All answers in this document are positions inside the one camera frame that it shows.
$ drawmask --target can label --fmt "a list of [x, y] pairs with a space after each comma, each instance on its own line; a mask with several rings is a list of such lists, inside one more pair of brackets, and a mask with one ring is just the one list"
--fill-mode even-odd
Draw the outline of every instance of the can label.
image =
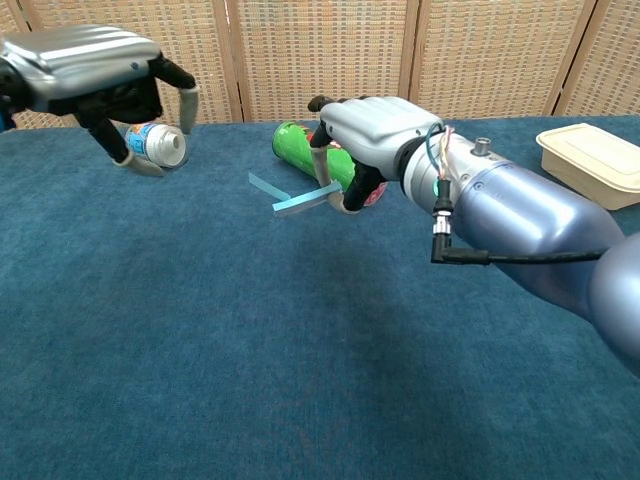
[[155, 123], [143, 123], [141, 125], [131, 126], [127, 132], [127, 143], [133, 153], [142, 157], [147, 156], [147, 136], [155, 126]]

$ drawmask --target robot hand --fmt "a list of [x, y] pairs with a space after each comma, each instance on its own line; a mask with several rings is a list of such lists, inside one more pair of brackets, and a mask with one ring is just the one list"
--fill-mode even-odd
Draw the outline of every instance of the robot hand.
[[116, 165], [162, 175], [160, 167], [128, 149], [111, 122], [160, 117], [156, 78], [179, 90], [180, 128], [190, 134], [198, 87], [154, 41], [101, 25], [6, 35], [0, 53], [0, 127], [15, 128], [12, 115], [25, 110], [72, 114]]
[[[320, 183], [330, 181], [332, 140], [355, 159], [335, 208], [358, 211], [381, 181], [398, 181], [435, 219], [432, 263], [496, 264], [528, 292], [589, 321], [640, 377], [640, 233], [626, 238], [599, 205], [401, 98], [320, 96], [308, 108], [320, 112], [311, 139]], [[471, 248], [454, 248], [452, 234]]]

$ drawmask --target blue plastic strip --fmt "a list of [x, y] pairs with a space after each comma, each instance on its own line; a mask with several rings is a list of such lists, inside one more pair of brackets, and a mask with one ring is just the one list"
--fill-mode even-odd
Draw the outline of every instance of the blue plastic strip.
[[340, 191], [342, 191], [342, 185], [340, 185], [340, 182], [334, 180], [326, 187], [313, 190], [312, 192], [305, 193], [303, 195], [298, 195], [297, 197], [289, 200], [274, 203], [273, 211], [277, 217], [302, 212], [303, 210], [320, 205], [327, 200], [327, 197], [330, 194]]
[[261, 178], [256, 177], [253, 173], [249, 172], [249, 183], [251, 183], [254, 187], [258, 187], [265, 193], [268, 193], [272, 197], [277, 198], [278, 200], [289, 200], [291, 195], [287, 192], [283, 192], [279, 188], [274, 187], [270, 183], [265, 182]]

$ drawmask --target blue carpet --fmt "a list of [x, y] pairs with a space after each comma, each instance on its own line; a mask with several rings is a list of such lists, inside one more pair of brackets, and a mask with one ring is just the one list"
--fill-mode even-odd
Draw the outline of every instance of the blue carpet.
[[[454, 124], [542, 173], [535, 135], [580, 120]], [[638, 117], [588, 121], [640, 144]], [[315, 188], [274, 128], [199, 126], [163, 179], [83, 130], [0, 136], [0, 478], [637, 476], [640, 382], [590, 325], [429, 264], [398, 185], [274, 218], [249, 171]]]

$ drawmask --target white container lid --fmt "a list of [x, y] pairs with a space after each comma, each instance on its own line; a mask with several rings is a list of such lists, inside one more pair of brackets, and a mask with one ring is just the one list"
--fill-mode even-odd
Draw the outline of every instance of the white container lid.
[[542, 132], [536, 141], [609, 187], [640, 193], [640, 147], [637, 145], [588, 123]]

